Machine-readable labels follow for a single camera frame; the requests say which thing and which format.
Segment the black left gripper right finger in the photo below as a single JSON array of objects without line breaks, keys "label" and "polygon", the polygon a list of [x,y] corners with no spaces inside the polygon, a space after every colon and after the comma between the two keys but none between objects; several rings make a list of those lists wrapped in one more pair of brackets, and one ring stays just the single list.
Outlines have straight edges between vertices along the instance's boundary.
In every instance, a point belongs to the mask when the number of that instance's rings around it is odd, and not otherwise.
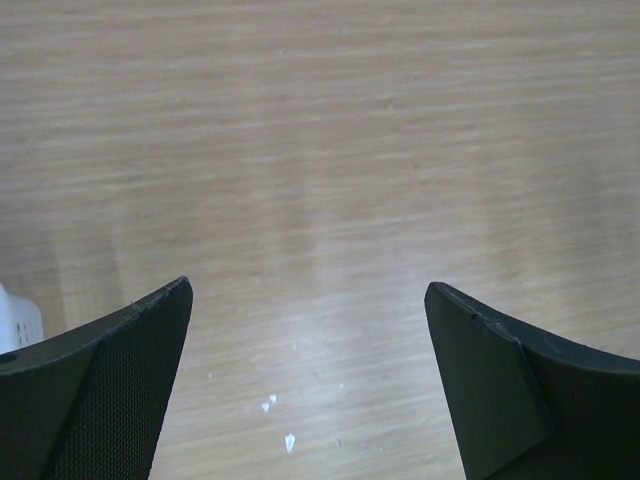
[{"label": "black left gripper right finger", "polygon": [[424,298],[468,479],[636,479],[639,363],[442,282]]}]

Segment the white scrap near left arm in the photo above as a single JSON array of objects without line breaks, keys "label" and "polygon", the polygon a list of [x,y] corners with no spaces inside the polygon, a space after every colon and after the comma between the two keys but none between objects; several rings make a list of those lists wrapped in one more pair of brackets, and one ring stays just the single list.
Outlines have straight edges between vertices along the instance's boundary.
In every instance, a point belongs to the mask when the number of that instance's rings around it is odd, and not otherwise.
[{"label": "white scrap near left arm", "polygon": [[294,451],[296,444],[296,436],[293,433],[287,433],[284,436],[284,446],[287,453],[292,453]]}]

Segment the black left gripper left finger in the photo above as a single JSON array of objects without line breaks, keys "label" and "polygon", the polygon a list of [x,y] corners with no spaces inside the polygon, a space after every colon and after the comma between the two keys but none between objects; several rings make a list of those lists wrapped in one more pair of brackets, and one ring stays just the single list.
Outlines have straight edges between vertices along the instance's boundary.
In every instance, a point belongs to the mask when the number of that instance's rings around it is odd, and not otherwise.
[{"label": "black left gripper left finger", "polygon": [[192,286],[180,277],[2,354],[2,478],[148,478],[192,305]]}]

